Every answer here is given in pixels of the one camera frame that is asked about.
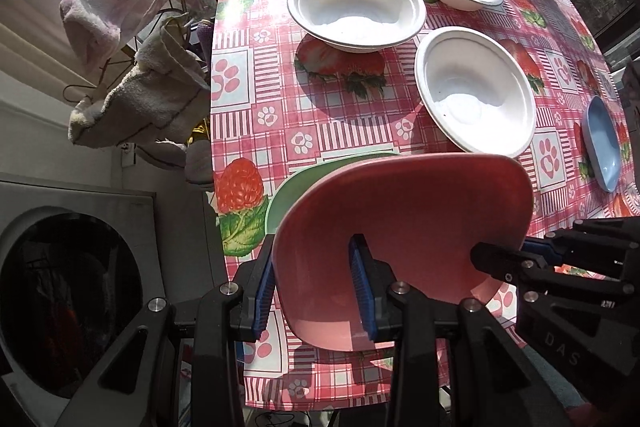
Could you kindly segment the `pink square plate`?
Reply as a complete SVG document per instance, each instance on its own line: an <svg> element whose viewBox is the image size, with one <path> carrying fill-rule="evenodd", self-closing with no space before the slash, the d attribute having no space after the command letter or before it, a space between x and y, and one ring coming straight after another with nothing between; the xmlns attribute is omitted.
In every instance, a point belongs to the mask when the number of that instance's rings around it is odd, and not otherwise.
<svg viewBox="0 0 640 427"><path fill-rule="evenodd" d="M489 303L501 284L472 265L478 243L518 249L532 220L533 187L509 157L394 155L354 162L316 182L277 228L273 264L288 327L331 351L372 348L349 270L348 243L428 297Z"/></svg>

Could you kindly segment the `blue square plate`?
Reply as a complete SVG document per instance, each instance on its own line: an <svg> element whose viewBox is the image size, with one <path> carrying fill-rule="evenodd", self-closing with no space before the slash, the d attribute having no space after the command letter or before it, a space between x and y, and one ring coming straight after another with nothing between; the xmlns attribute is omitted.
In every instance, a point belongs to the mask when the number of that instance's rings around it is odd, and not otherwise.
<svg viewBox="0 0 640 427"><path fill-rule="evenodd" d="M614 121L600 96L594 96L582 115L582 139L599 186L614 193L622 172L622 154Z"/></svg>

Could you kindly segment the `white paper bowl large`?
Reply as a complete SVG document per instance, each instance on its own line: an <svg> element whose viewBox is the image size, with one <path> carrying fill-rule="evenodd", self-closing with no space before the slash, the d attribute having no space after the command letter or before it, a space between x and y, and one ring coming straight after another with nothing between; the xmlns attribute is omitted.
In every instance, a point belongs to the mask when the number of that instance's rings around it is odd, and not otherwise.
<svg viewBox="0 0 640 427"><path fill-rule="evenodd" d="M528 79L515 58L481 32L429 31L416 49L414 79L427 113L461 150L515 158L532 141L536 104Z"/></svg>

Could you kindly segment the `white washing machine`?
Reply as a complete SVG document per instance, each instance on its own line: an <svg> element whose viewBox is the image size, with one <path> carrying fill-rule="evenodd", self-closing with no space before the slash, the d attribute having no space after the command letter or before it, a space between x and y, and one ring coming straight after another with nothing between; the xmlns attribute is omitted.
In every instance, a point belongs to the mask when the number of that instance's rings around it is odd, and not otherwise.
<svg viewBox="0 0 640 427"><path fill-rule="evenodd" d="M54 425L165 294L151 194L2 178L1 384L30 425Z"/></svg>

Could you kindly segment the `green square plate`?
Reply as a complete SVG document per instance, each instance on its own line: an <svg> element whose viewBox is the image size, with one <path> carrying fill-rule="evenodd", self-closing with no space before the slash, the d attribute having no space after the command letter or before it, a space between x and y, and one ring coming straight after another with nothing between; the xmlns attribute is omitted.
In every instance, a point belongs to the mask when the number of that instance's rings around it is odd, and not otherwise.
<svg viewBox="0 0 640 427"><path fill-rule="evenodd" d="M376 150L375 152L322 161L320 164L297 171L280 185L272 199L270 199L265 217L265 233L267 235L276 233L288 210L316 182L331 172L347 165L355 164L355 162L396 155L397 153L391 150Z"/></svg>

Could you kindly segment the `pink checked strawberry tablecloth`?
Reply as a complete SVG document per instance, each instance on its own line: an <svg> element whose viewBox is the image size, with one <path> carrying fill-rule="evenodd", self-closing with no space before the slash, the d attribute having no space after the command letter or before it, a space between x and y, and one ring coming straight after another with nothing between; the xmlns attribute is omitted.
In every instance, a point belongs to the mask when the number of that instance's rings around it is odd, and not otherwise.
<svg viewBox="0 0 640 427"><path fill-rule="evenodd" d="M426 2L426 28L464 26L495 39L518 61L536 101L536 131L520 161L534 192L529 233L578 218L639 210L623 107L608 65L570 0L504 0L461 12ZM454 149L423 106L416 40L376 57L342 57L311 39L286 0L218 0L212 124L216 225L224 277L255 257L270 199L299 170L376 150ZM614 121L622 172L614 193L599 186L582 139L594 96Z"/></svg>

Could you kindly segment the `beige towel on rack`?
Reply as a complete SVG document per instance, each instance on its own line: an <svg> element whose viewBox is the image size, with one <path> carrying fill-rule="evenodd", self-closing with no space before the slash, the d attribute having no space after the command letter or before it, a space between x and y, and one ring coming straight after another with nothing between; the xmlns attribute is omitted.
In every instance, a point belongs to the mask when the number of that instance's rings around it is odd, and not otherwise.
<svg viewBox="0 0 640 427"><path fill-rule="evenodd" d="M144 40L136 64L103 98L70 113L68 139L91 148L188 141L209 111L209 84L174 18Z"/></svg>

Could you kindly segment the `white towel on rack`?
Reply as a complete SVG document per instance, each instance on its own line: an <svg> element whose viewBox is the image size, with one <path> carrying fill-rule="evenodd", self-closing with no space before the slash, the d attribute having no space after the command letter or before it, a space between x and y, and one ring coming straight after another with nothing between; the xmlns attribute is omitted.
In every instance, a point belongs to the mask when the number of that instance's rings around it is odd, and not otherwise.
<svg viewBox="0 0 640 427"><path fill-rule="evenodd" d="M202 0L184 0L199 11ZM160 12L168 0L61 0L63 27L85 72L111 58Z"/></svg>

